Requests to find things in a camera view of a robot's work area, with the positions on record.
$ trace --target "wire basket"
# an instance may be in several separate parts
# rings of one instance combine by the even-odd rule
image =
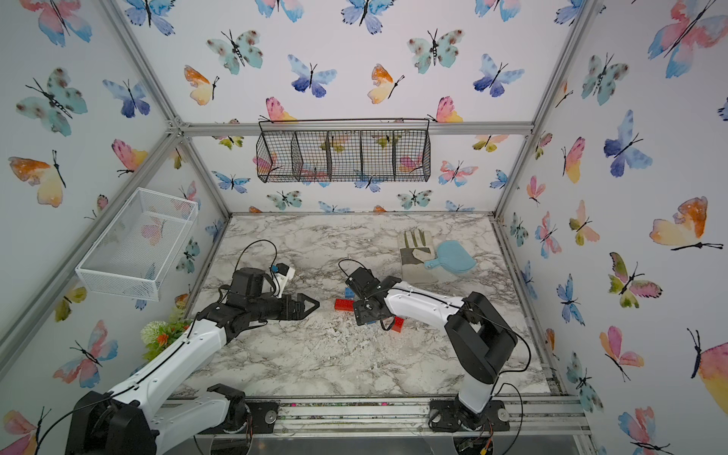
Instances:
[[[427,181],[430,122],[384,120],[259,122],[258,177],[264,183]]]
[[[197,202],[137,188],[76,267],[86,289],[158,301]]]

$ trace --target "marble surface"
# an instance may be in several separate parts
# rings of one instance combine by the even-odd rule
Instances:
[[[321,307],[303,321],[270,321],[265,328],[244,332],[193,373],[176,395],[195,395],[217,383],[252,396],[457,393],[464,370],[444,333],[415,320],[406,320],[401,333],[385,332],[379,324],[357,326],[353,313],[333,308],[346,287],[339,259],[357,259],[379,279],[401,276],[397,233],[413,228],[431,231],[436,245],[460,241],[478,262],[463,277],[422,288],[452,296],[484,294],[513,330],[531,343],[493,227],[484,214],[241,215],[231,220],[193,314],[217,299],[219,285],[230,282],[242,249],[263,238],[276,244],[276,262],[296,268],[285,292],[305,293],[319,300]],[[272,247],[262,242],[245,253],[241,265],[265,269],[272,254]],[[342,265],[349,272],[356,267]],[[506,373],[502,380],[521,393],[548,393],[533,344],[531,351],[529,369]],[[522,368],[527,358],[519,342],[505,368]]]

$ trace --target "cable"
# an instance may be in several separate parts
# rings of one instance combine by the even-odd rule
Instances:
[[[65,419],[66,417],[70,416],[70,415],[71,415],[71,414],[73,414],[74,412],[80,411],[80,410],[82,410],[82,409],[85,409],[85,408],[90,408],[90,407],[92,407],[92,406],[96,406],[97,404],[99,404],[99,403],[103,403],[104,401],[109,401],[109,400],[110,400],[111,398],[114,398],[114,397],[118,397],[118,396],[119,396],[119,395],[121,395],[122,393],[126,393],[126,392],[129,392],[129,391],[130,391],[131,389],[133,389],[133,388],[134,388],[134,386],[131,386],[131,387],[129,387],[128,389],[124,390],[123,392],[115,393],[115,394],[113,394],[113,395],[112,395],[112,396],[110,396],[110,397],[106,397],[106,398],[104,398],[103,400],[99,400],[99,401],[95,401],[95,402],[93,402],[93,403],[89,403],[89,404],[87,404],[87,405],[83,405],[83,406],[81,406],[80,408],[75,408],[74,410],[72,410],[72,411],[69,411],[69,412],[67,412],[67,413],[63,414],[63,415],[62,415],[62,416],[61,416],[61,417],[60,417],[60,418],[59,418],[58,420],[56,420],[55,422],[53,422],[53,425],[51,425],[50,427],[48,427],[48,430],[46,430],[46,431],[45,431],[45,433],[43,433],[43,437],[42,437],[42,438],[40,438],[40,440],[38,440],[38,445],[36,446],[36,451],[35,451],[35,455],[38,455],[38,451],[39,451],[39,450],[40,450],[40,448],[41,448],[41,444],[42,444],[42,443],[43,443],[43,441],[45,440],[45,437],[46,437],[46,436],[48,436],[48,433],[50,433],[50,430],[53,430],[53,427],[55,427],[55,426],[56,426],[56,425],[57,425],[58,423],[60,423],[60,421],[64,420],[64,419]]]

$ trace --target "black wire basket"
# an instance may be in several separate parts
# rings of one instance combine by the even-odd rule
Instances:
[[[426,119],[261,121],[259,125],[256,165],[264,183],[430,178]]]

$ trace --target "white wire basket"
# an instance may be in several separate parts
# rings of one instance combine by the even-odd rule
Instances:
[[[76,267],[76,275],[88,290],[158,301],[197,209],[197,202],[137,188]]]

